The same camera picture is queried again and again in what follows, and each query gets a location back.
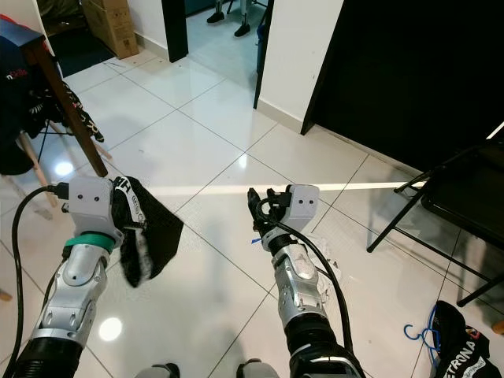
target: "floor tile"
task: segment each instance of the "floor tile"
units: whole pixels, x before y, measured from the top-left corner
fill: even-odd
[[[120,173],[107,166],[109,178]],[[77,171],[78,175],[95,176],[89,165]],[[20,219],[19,247],[23,267],[41,288],[45,288],[61,261],[61,252],[65,242],[73,237],[75,226],[68,214],[61,211],[63,201],[59,200],[55,208],[40,195],[39,205],[28,205]],[[12,251],[11,231],[15,210],[2,216],[0,239]]]
[[[465,231],[461,233],[458,239],[454,258],[489,278],[504,273],[504,251]],[[470,292],[486,283],[486,281],[454,263],[450,264],[447,279]],[[483,294],[481,299],[504,314],[504,283],[500,283]]]
[[[258,63],[258,35],[256,29],[265,12],[261,6],[251,6],[247,14],[250,32],[236,38],[241,24],[239,5],[235,2],[225,20],[207,24],[214,9],[187,18],[187,41],[191,60],[218,72],[244,87],[255,89]]]
[[[181,376],[208,376],[265,295],[184,228],[177,255],[153,280],[134,289],[119,265],[110,269],[88,346],[113,376],[167,361]],[[122,332],[110,335],[111,322]]]
[[[254,187],[264,198],[273,187],[284,191],[289,182],[254,158],[244,154],[198,193],[177,213],[199,235],[238,265],[264,288],[274,283],[271,254],[260,243],[251,244],[259,234],[252,229],[252,216],[246,193]],[[319,202],[317,216],[306,227],[310,230],[328,206]]]
[[[402,329],[405,324],[423,327],[443,277],[388,242],[368,254],[368,230],[334,209],[313,233],[326,238],[343,273],[341,288],[362,368],[375,378],[410,376],[420,346],[408,340]],[[341,342],[339,314],[328,311],[328,315]]]
[[[119,59],[117,57],[112,57],[108,61],[104,61],[103,64],[107,67],[113,69],[116,72],[124,73],[138,67],[139,65],[143,65],[148,61],[158,57],[156,54],[151,53],[149,50],[145,50],[141,46],[139,46],[139,53],[133,55],[131,57],[126,57],[125,59]]]
[[[180,111],[246,150],[276,123],[255,110],[253,104],[253,91],[225,80],[187,103]]]
[[[185,57],[175,63],[157,58],[124,74],[171,106],[179,108],[223,77]]]
[[[17,297],[16,297],[16,270],[14,259],[6,248],[0,244],[0,288],[11,294],[13,299],[9,302],[0,301],[0,361],[11,355],[16,339],[17,327]],[[23,341],[27,340],[33,331],[35,322],[39,318],[43,295],[33,281],[23,272],[24,296],[24,327]]]
[[[210,378],[230,378],[236,375],[239,364],[259,358],[270,364],[279,376],[288,377],[289,350],[277,301],[268,295],[250,319]]]
[[[439,299],[457,307],[456,301],[458,298],[467,294],[468,292],[461,289],[458,285],[445,280]],[[457,307],[457,309],[464,316],[467,325],[474,327],[488,337],[490,340],[490,362],[497,366],[501,373],[504,372],[504,353],[502,352],[504,350],[504,337],[496,335],[491,330],[491,325],[504,319],[504,316],[478,299],[464,307]],[[424,309],[425,314],[428,314],[430,311],[431,309],[429,308]],[[412,378],[428,378],[433,376],[431,372],[434,373],[434,371],[431,371],[428,352],[426,348],[423,348]]]
[[[408,180],[411,180],[411,177],[404,172],[368,156],[333,207],[380,234],[408,203],[410,198],[407,196],[413,195],[414,192],[410,189],[403,194],[396,194],[392,190]],[[398,226],[448,254],[453,251],[458,235],[458,227],[428,212],[420,204],[411,209]],[[370,232],[368,245],[375,238]],[[443,275],[447,270],[449,261],[446,258],[412,239],[393,231],[387,240]]]
[[[171,211],[177,211],[241,151],[176,111],[111,154],[122,173],[138,178]]]
[[[79,94],[114,76],[117,76],[116,71],[103,63],[98,63],[97,65],[91,66],[89,69],[84,69],[83,71],[67,76],[63,80],[69,85],[72,91]]]
[[[300,135],[277,125],[256,143],[250,154],[295,183],[321,188],[321,198],[332,203],[366,153],[314,126]]]
[[[80,100],[105,137],[106,150],[173,111],[171,106],[123,76],[82,93]]]
[[[0,364],[0,375],[7,369],[9,361],[4,361]],[[74,375],[74,378],[112,378],[110,374],[103,368],[93,354],[86,348],[82,351],[79,360],[79,368]]]

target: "black folding chair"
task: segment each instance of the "black folding chair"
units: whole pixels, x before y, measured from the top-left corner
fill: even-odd
[[[422,188],[413,186],[421,181],[425,181]],[[504,272],[494,278],[488,278],[397,227],[398,222],[421,199],[425,209],[504,250],[504,139],[488,139],[478,146],[462,151],[431,171],[422,173],[394,189],[394,192],[402,192],[407,187],[415,190],[416,194],[368,247],[369,253],[373,252],[390,231],[396,230],[487,281],[472,294],[459,300],[457,304],[460,307],[504,282]]]

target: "grout line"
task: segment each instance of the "grout line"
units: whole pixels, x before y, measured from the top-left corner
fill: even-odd
[[[229,350],[232,348],[232,346],[235,344],[236,340],[239,338],[239,336],[242,334],[243,330],[245,329],[245,327],[250,323],[250,321],[252,320],[252,318],[254,317],[255,313],[259,310],[259,308],[261,307],[261,305],[264,303],[264,301],[266,300],[266,298],[268,298],[268,293],[266,293],[265,297],[262,299],[261,303],[259,303],[259,306],[257,307],[257,309],[255,309],[255,311],[252,313],[252,315],[250,315],[248,321],[246,321],[245,325],[243,325],[242,329],[239,331],[238,335],[235,337],[235,339],[232,341],[231,345],[229,346],[229,348],[224,352],[224,354],[222,354],[222,357],[219,359],[219,361],[217,361],[217,363],[215,364],[215,366],[213,367],[212,371],[210,372],[210,374],[208,375],[208,378],[210,378],[213,374],[213,372],[215,371],[215,369],[217,369],[217,366],[221,363],[221,361],[224,359],[224,357],[226,356],[226,354],[229,352]]]
[[[130,136],[129,136],[129,137],[127,137],[125,140],[123,140],[123,141],[119,142],[118,144],[115,144],[114,146],[110,147],[110,148],[107,150],[107,152],[109,152],[109,153],[110,153],[110,152],[111,152],[114,148],[116,148],[116,147],[120,146],[120,145],[121,145],[121,144],[123,144],[124,142],[127,142],[129,139],[131,139],[131,138],[133,138],[134,136],[138,135],[140,132],[143,132],[143,131],[147,130],[150,126],[152,126],[152,125],[156,124],[156,123],[157,123],[157,122],[159,122],[160,120],[163,120],[164,118],[166,118],[167,116],[169,116],[170,114],[172,114],[172,113],[174,113],[174,112],[176,112],[176,109],[172,110],[172,111],[171,111],[171,112],[169,112],[169,113],[166,113],[166,114],[165,114],[164,116],[162,116],[161,118],[159,118],[159,119],[155,120],[155,121],[154,121],[154,122],[152,122],[151,124],[148,124],[145,128],[142,128],[141,130],[138,130],[135,134],[130,135]]]
[[[103,83],[105,83],[105,82],[107,82],[107,81],[110,81],[111,79],[115,79],[116,77],[118,77],[118,76],[120,75],[120,73],[119,73],[118,71],[115,71],[115,70],[113,70],[113,71],[115,72],[115,75],[114,75],[114,76],[112,76],[112,77],[110,77],[110,78],[108,78],[108,79],[105,79],[105,80],[103,80],[103,81],[100,81],[99,83],[97,83],[97,84],[95,84],[95,85],[92,85],[92,86],[90,86],[89,88],[84,89],[83,91],[80,91],[80,92],[74,92],[74,93],[75,93],[77,96],[80,96],[82,93],[87,92],[87,91],[89,91],[90,89],[93,89],[93,88],[97,87],[98,85],[101,85],[101,84],[103,84]]]
[[[197,191],[192,197],[190,197],[186,202],[184,202],[177,210],[175,210],[175,214],[177,214],[185,205],[187,205],[194,197],[196,197],[201,191],[203,191],[206,187],[208,187],[213,181],[215,181],[226,169],[231,167],[233,164],[235,164],[243,155],[245,155],[244,152],[242,152],[235,160],[233,160],[231,163],[229,163],[224,169],[222,169],[214,178],[212,178],[208,183],[206,183],[199,191]]]
[[[159,97],[157,94],[155,94],[154,92],[151,92],[150,90],[148,90],[147,88],[145,88],[143,85],[141,84],[138,84],[136,83],[133,79],[130,79],[129,77],[127,77],[126,75],[124,75],[124,73],[126,72],[123,72],[123,73],[120,73],[119,75],[123,76],[125,79],[131,81],[132,83],[134,83],[134,85],[137,85],[138,87],[141,87],[145,92],[148,92],[150,93],[151,95],[153,95],[154,97],[160,99],[161,101],[163,101],[166,105],[169,105],[171,106],[173,109],[180,109],[182,106],[185,106],[186,104],[188,104],[189,102],[193,101],[194,99],[198,98],[199,96],[205,94],[206,92],[210,91],[212,88],[216,87],[217,85],[219,85],[220,83],[222,83],[223,81],[226,80],[225,77],[222,77],[221,75],[219,75],[221,77],[221,79],[218,81],[218,83],[215,83],[214,85],[212,85],[211,87],[205,89],[202,93],[198,94],[197,96],[193,97],[192,99],[190,99],[189,101],[185,102],[184,104],[182,104],[181,106],[174,106],[173,104],[170,104],[169,102],[167,102],[166,100],[164,100],[163,98]]]
[[[274,168],[271,168],[269,165],[267,165],[266,163],[264,163],[263,161],[257,159],[254,155],[250,155],[250,154],[246,154],[248,157],[250,158],[253,158],[255,161],[258,161],[259,163],[263,164],[266,168],[268,169],[271,169],[272,171],[274,171],[274,173],[277,173],[278,175],[282,176],[285,180],[287,180],[289,183],[295,183],[295,181],[289,179],[288,177],[286,177],[285,175],[283,175],[282,173],[278,172],[276,169]],[[323,203],[325,203],[327,206],[331,207],[330,204],[328,204],[326,201],[324,201],[322,198],[319,197],[318,199],[319,201],[322,201]]]
[[[137,69],[137,68],[139,68],[139,67],[142,67],[143,65],[146,65],[146,64],[147,64],[147,63],[149,63],[150,61],[153,61],[154,59],[158,59],[158,58],[159,58],[158,56],[154,55],[151,59],[147,59],[147,60],[146,60],[146,61],[144,61],[142,64],[140,64],[140,65],[134,65],[133,67],[130,67],[129,69],[126,69],[126,71],[123,71],[123,72],[119,72],[119,71],[117,71],[116,69],[114,69],[113,67],[110,67],[110,66],[118,65],[117,63],[112,63],[112,62],[110,62],[110,61],[109,61],[110,59],[113,59],[113,58],[110,58],[110,59],[108,59],[108,60],[106,60],[106,61],[103,61],[102,63],[103,63],[104,65],[106,65],[107,67],[109,67],[110,69],[113,69],[114,71],[116,71],[119,75],[122,75],[123,73],[130,72],[130,71],[131,71],[131,70],[133,70],[133,69]]]
[[[103,364],[102,360],[100,360],[97,355],[93,352],[93,350],[91,350],[91,348],[86,345],[85,348],[87,350],[89,350],[89,352],[93,355],[94,358],[96,358],[96,361],[98,361],[98,363],[104,368],[104,370],[107,372],[107,374],[109,374],[110,378],[113,378],[113,375],[112,373],[105,367],[105,365]]]
[[[354,174],[352,175],[352,177],[348,180],[348,182],[345,184],[345,187],[338,193],[338,195],[336,196],[335,200],[332,202],[331,205],[329,205],[328,209],[325,210],[325,213],[324,215],[322,216],[322,218],[317,222],[317,224],[315,224],[315,227],[312,229],[311,232],[314,232],[315,231],[315,228],[317,228],[317,226],[322,222],[322,220],[325,218],[325,216],[327,215],[327,213],[329,212],[329,210],[332,208],[332,205],[334,205],[334,203],[336,202],[336,200],[339,198],[339,196],[343,193],[343,191],[345,190],[345,188],[347,187],[347,185],[350,183],[350,181],[354,178],[354,176],[357,174],[357,172],[359,171],[359,169],[362,167],[362,165],[364,164],[364,162],[366,161],[366,159],[368,158],[369,155],[366,155],[366,157],[364,158],[364,160],[362,161],[362,163],[359,165],[359,168],[357,168],[354,172]]]
[[[359,169],[361,169],[361,167],[364,165],[365,161],[368,160],[368,157],[369,157],[369,154],[365,155],[364,157],[364,160],[362,161],[362,163],[359,165],[359,168],[357,168],[354,172],[354,174],[352,175],[352,177],[348,180],[348,182],[345,184],[345,186],[343,187],[343,189],[341,191],[339,191],[338,195],[336,196],[336,198],[334,199],[334,201],[331,203],[331,207],[334,206],[334,204],[336,203],[336,201],[338,200],[339,196],[345,191],[345,189],[347,188],[348,184],[351,182],[351,180],[355,177],[355,175],[357,175],[357,172],[359,172]]]
[[[212,87],[210,87],[210,88],[208,88],[208,89],[204,90],[202,93],[198,94],[196,97],[192,98],[191,100],[189,100],[189,101],[185,102],[184,104],[182,104],[181,106],[179,106],[177,109],[183,108],[183,107],[184,107],[185,105],[187,105],[189,102],[192,102],[192,101],[193,101],[193,100],[195,100],[196,98],[203,96],[206,92],[211,91],[211,90],[212,90],[212,89],[214,89],[217,85],[219,85],[220,83],[223,83],[224,81],[226,81],[226,80],[227,80],[227,78],[223,77],[222,75],[219,75],[219,76],[220,76],[220,77],[222,77],[222,79],[221,79],[221,80],[219,80],[219,82],[218,82],[217,84],[214,84]]]
[[[457,286],[458,286],[458,287],[460,287],[463,291],[465,291],[467,294],[471,294],[471,291],[468,291],[467,289],[464,289],[462,286],[460,286],[460,284],[459,284],[459,283],[454,282],[454,281],[453,281],[453,280],[451,280],[448,276],[446,277],[445,281],[446,281],[446,280],[450,281],[450,282],[451,282],[452,284],[454,284],[454,285],[457,285]],[[489,303],[489,302],[485,301],[484,299],[482,299],[482,298],[481,298],[481,296],[480,296],[480,297],[478,297],[478,298],[474,298],[474,299],[473,299],[473,302],[475,302],[476,300],[478,300],[478,301],[480,301],[480,302],[484,303],[484,304],[485,304],[485,305],[487,305],[488,307],[490,307],[490,308],[494,309],[495,311],[497,311],[498,313],[500,313],[500,314],[504,315],[504,312],[503,312],[501,309],[498,309],[498,308],[494,307],[491,303]]]
[[[223,256],[226,260],[228,260],[231,264],[233,264],[240,272],[242,272],[245,276],[249,277],[252,281],[254,281],[261,289],[268,292],[268,289],[266,289],[264,286],[262,286],[259,282],[257,282],[249,273],[245,272],[243,269],[241,269],[233,260],[231,260],[228,256],[220,252],[211,242],[209,242],[205,237],[201,234],[199,234],[196,230],[194,230],[189,224],[184,223],[184,226],[189,228],[193,233],[195,233],[197,236],[199,236],[201,239],[205,241],[209,246],[211,246],[216,252],[218,252],[221,256]]]
[[[451,255],[453,256],[454,252],[455,252],[455,248],[457,248],[457,243],[458,243],[458,238],[460,237],[460,234],[461,234],[461,229],[458,229],[458,234],[457,234],[457,238],[455,239],[455,244],[454,244],[454,247],[452,248],[451,250]],[[444,286],[444,282],[447,280],[447,274],[448,274],[448,270],[450,268],[450,263],[451,261],[448,263],[448,266],[447,266],[447,270],[445,271],[444,273],[444,277],[443,277],[443,282],[441,283],[441,287],[439,288],[439,293],[438,293],[438,297],[436,298],[436,302],[439,301],[439,297],[441,296],[441,292],[443,291],[443,286]],[[422,353],[422,349],[424,348],[424,344],[422,343],[420,345],[420,350],[418,351],[418,355],[417,355],[417,360],[415,361],[415,366],[413,367],[413,371],[411,372],[411,376],[410,378],[413,378],[413,374],[415,373],[415,369],[417,368],[417,365],[418,365],[418,361],[420,360],[420,355]]]
[[[11,252],[11,250],[7,247],[7,245],[3,242],[3,240],[0,240],[0,244],[3,245],[3,247],[6,249],[7,253],[10,255],[10,257],[12,257],[14,259],[14,254]],[[21,265],[21,269],[22,271],[24,272],[24,274],[26,274],[28,276],[28,278],[32,281],[32,283],[35,285],[35,287],[37,287],[37,289],[39,289],[40,293],[42,293],[42,295],[44,295],[45,291],[43,289],[40,288],[40,286],[36,283],[36,281],[33,279],[33,277],[30,275],[30,273],[28,273],[28,271],[23,267],[23,265]]]
[[[212,130],[211,128],[207,128],[204,124],[202,124],[199,120],[195,120],[193,117],[187,115],[186,113],[184,113],[182,110],[178,110],[176,109],[177,112],[179,112],[180,114],[182,114],[183,116],[189,118],[190,120],[193,120],[194,122],[196,122],[197,124],[199,124],[200,126],[204,127],[204,129],[208,130],[209,132],[211,132],[212,134],[218,136],[220,139],[223,139],[225,142],[231,144],[234,148],[237,148],[238,150],[240,150],[241,152],[245,152],[244,150],[242,150],[240,147],[236,146],[234,143],[228,141],[225,137],[223,137],[222,135],[219,135],[217,134],[214,130]]]
[[[325,218],[325,216],[327,215],[327,213],[329,212],[330,209],[331,209],[331,206],[329,206],[328,209],[325,210],[324,215],[320,218],[320,220],[317,222],[317,224],[315,224],[315,227],[312,228],[312,231],[309,232],[310,234],[315,231],[315,228],[317,228],[318,225],[322,222],[322,220]]]
[[[337,211],[338,213],[341,213],[343,216],[347,217],[347,218],[348,218],[348,219],[350,219],[351,221],[353,221],[353,222],[355,222],[355,223],[357,223],[357,224],[361,225],[363,228],[365,228],[365,229],[366,229],[366,230],[368,230],[369,232],[371,232],[371,233],[373,233],[374,235],[378,236],[378,234],[377,234],[376,232],[374,232],[372,229],[370,229],[370,228],[368,228],[368,227],[364,226],[362,223],[358,222],[358,221],[357,221],[357,220],[355,220],[354,218],[352,218],[352,217],[350,217],[350,216],[346,215],[343,211],[341,211],[341,210],[339,210],[339,209],[335,209],[334,207],[333,207],[333,209],[334,209],[335,211]],[[395,248],[397,248],[398,250],[401,250],[402,252],[404,252],[405,254],[407,254],[408,256],[410,256],[411,258],[413,258],[413,259],[417,260],[418,262],[420,262],[421,264],[425,265],[425,266],[426,266],[426,267],[428,267],[429,269],[431,269],[431,270],[433,270],[434,272],[438,273],[440,276],[442,276],[442,275],[443,275],[442,273],[438,272],[437,270],[435,270],[435,269],[434,269],[433,267],[431,267],[430,265],[427,265],[425,262],[423,262],[423,261],[422,261],[422,260],[420,260],[419,258],[415,257],[413,254],[411,254],[411,253],[410,253],[410,252],[408,252],[407,250],[403,249],[403,247],[396,245],[393,241],[391,241],[391,240],[389,240],[389,239],[387,239],[387,238],[385,238],[383,241],[385,241],[385,242],[387,242],[387,243],[391,244],[392,246],[394,246],[394,247],[395,247]]]
[[[263,140],[263,138],[267,136],[267,134],[269,134],[269,133],[270,133],[270,132],[271,132],[271,131],[272,131],[272,130],[276,127],[276,126],[278,126],[278,124],[279,124],[279,123],[278,123],[278,122],[276,122],[276,123],[275,123],[275,124],[274,124],[274,125],[273,125],[273,126],[272,126],[272,127],[271,127],[268,131],[267,131],[267,132],[265,132],[265,133],[261,136],[261,138],[259,138],[259,139],[258,139],[258,140],[256,140],[254,143],[252,143],[252,144],[249,146],[249,148],[247,148],[247,149],[245,150],[245,152],[250,151],[250,150],[252,149],[252,147],[254,147],[256,144],[258,144],[260,141],[262,141],[262,140]]]

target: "black cloth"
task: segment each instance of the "black cloth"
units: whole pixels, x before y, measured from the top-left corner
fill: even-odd
[[[183,222],[166,209],[133,177],[113,181],[112,217],[124,233],[120,264],[133,287],[157,276],[175,257]],[[143,229],[129,225],[143,224]]]
[[[490,341],[451,304],[436,303],[432,322],[434,345],[439,347],[435,378],[502,378],[490,363]]]

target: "black wall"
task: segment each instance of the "black wall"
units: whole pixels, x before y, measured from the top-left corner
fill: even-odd
[[[307,116],[428,169],[504,120],[504,1],[346,0],[326,62]]]

